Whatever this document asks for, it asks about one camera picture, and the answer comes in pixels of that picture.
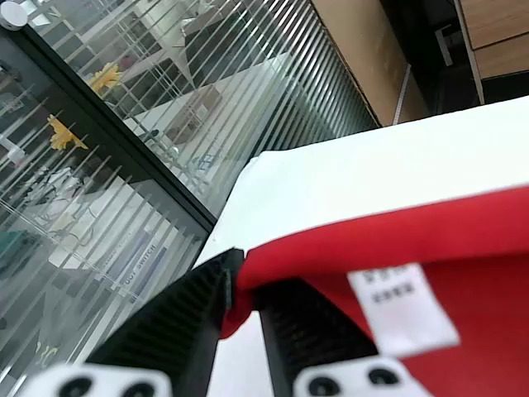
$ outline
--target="red cloth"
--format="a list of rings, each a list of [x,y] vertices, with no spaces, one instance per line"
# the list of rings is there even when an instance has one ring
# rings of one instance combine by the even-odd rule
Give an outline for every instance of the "red cloth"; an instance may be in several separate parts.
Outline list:
[[[435,395],[526,395],[529,369],[529,187],[333,223],[248,252],[223,336],[251,311],[251,290],[301,277],[369,332],[345,274],[423,265],[461,337],[404,360]]]

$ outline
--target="yellow flower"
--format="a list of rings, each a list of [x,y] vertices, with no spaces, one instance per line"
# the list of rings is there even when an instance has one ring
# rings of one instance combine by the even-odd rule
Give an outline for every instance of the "yellow flower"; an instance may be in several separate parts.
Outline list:
[[[122,74],[118,72],[118,67],[116,64],[106,64],[100,71],[88,81],[88,85],[96,93],[99,93],[103,87],[112,88],[117,83]]]
[[[57,151],[63,151],[66,148],[66,144],[70,141],[74,141],[76,147],[82,147],[88,149],[79,138],[77,138],[66,126],[59,121],[54,115],[48,116],[48,123],[53,127],[55,134],[50,138],[51,147]]]

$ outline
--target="white table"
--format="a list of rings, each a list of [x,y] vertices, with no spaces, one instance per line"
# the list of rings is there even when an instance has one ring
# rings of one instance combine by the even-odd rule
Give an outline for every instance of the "white table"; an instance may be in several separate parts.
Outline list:
[[[291,151],[242,171],[197,264],[293,232],[529,184],[529,97]],[[208,395],[272,397],[256,313],[220,342]]]

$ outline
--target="glass wall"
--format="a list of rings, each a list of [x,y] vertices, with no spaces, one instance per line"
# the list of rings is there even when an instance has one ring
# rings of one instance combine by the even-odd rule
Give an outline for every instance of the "glass wall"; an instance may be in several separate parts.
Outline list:
[[[309,0],[19,1],[216,215],[261,151],[376,127]]]
[[[181,276],[207,236],[9,35],[0,29],[2,396],[82,361]]]

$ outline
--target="clothing label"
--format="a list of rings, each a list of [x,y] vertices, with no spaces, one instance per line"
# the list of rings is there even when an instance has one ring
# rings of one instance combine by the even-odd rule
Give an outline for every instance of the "clothing label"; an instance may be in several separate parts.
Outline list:
[[[405,357],[459,344],[454,324],[417,263],[354,271],[347,278],[380,354]]]

